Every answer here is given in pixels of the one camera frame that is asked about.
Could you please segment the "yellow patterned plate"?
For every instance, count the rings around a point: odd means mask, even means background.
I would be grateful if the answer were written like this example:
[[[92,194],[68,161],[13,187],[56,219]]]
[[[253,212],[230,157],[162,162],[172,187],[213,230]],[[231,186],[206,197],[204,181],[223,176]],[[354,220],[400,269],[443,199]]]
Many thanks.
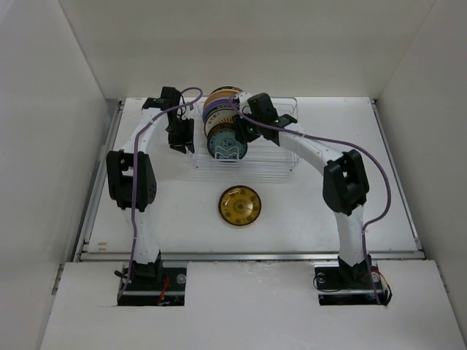
[[[227,131],[231,131],[233,133],[235,133],[235,126],[233,123],[229,123],[229,122],[224,122],[224,123],[220,123],[220,124],[217,124],[216,126],[214,126],[207,134],[207,137],[211,137],[213,136],[215,133],[217,133],[218,131],[222,131],[222,130],[227,130]]]
[[[224,222],[244,227],[256,221],[262,211],[259,194],[251,187],[236,185],[222,192],[217,211]]]

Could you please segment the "teal patterned plate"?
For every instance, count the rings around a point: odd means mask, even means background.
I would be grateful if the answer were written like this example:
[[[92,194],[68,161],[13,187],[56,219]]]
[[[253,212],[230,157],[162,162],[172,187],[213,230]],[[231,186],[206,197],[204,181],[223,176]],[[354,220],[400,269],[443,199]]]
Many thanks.
[[[247,144],[237,141],[232,130],[212,131],[207,138],[209,154],[218,160],[241,160],[247,154]]]

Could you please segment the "white orange sunburst plate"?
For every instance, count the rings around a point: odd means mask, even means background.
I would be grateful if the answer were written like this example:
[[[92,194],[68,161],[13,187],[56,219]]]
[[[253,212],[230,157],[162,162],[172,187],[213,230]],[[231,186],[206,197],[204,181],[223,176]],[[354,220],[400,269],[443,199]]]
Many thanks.
[[[204,124],[204,135],[208,136],[209,132],[216,126],[222,123],[233,123],[233,116],[236,113],[231,110],[223,110],[215,112],[207,118],[207,121]]]

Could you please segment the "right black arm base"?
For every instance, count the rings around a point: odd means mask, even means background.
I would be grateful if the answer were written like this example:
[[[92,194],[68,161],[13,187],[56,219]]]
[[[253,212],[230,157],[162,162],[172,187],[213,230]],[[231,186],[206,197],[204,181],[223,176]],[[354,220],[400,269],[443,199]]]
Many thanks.
[[[314,267],[314,288],[321,306],[388,306],[393,292],[376,263],[354,268],[323,263]]]

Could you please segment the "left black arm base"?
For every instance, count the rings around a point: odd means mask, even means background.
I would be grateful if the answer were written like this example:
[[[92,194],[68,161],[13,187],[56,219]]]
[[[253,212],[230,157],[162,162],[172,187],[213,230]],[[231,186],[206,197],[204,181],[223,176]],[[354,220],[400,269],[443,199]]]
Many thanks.
[[[120,278],[117,292],[118,306],[184,306],[185,287],[187,283],[187,268],[162,268],[159,276],[154,279],[136,277],[131,274],[131,280],[126,288],[128,268],[115,271]]]

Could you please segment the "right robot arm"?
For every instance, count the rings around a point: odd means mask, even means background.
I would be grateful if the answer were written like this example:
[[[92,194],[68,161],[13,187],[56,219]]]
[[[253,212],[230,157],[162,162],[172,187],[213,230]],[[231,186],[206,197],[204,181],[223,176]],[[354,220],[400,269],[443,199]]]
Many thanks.
[[[323,200],[334,213],[339,235],[338,278],[355,287],[368,275],[371,261],[362,240],[363,205],[369,183],[361,154],[340,152],[321,141],[308,138],[297,119],[279,115],[266,93],[237,93],[231,102],[238,109],[234,118],[236,137],[248,143],[262,137],[290,150],[323,177]]]

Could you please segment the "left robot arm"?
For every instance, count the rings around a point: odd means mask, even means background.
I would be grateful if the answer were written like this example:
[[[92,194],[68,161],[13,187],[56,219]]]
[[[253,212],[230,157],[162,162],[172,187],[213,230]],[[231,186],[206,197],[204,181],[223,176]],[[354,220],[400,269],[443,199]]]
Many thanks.
[[[185,102],[183,92],[175,87],[164,86],[160,97],[147,98],[143,103],[141,120],[130,139],[119,150],[107,153],[109,195],[132,230],[128,270],[120,274],[122,291],[138,282],[155,289],[163,281],[161,251],[150,209],[157,194],[150,153],[165,133],[171,149],[183,154],[194,151],[194,120],[184,117],[194,103]]]

